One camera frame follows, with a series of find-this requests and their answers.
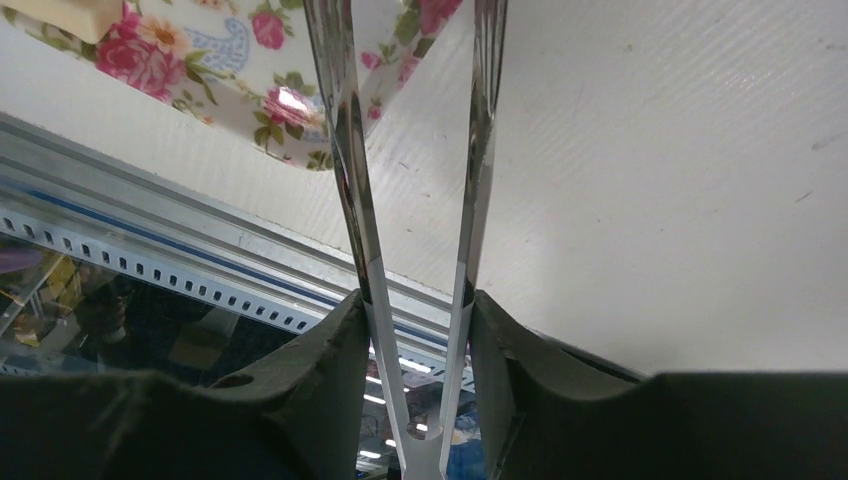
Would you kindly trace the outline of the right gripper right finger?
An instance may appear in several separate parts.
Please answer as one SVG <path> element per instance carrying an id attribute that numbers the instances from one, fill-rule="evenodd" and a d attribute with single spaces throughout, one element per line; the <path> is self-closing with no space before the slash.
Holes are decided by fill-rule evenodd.
<path id="1" fill-rule="evenodd" d="M 470 327 L 492 479 L 843 479 L 843 372 L 671 372 L 629 382 L 478 292 Z"/>

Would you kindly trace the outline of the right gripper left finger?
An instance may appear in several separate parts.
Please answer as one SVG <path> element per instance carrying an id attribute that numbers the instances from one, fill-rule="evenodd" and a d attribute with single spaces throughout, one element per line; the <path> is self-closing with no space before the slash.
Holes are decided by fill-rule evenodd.
<path id="1" fill-rule="evenodd" d="M 5 479 L 351 479 L 369 333 L 362 295 L 203 388 L 154 370 L 5 377 Z"/>

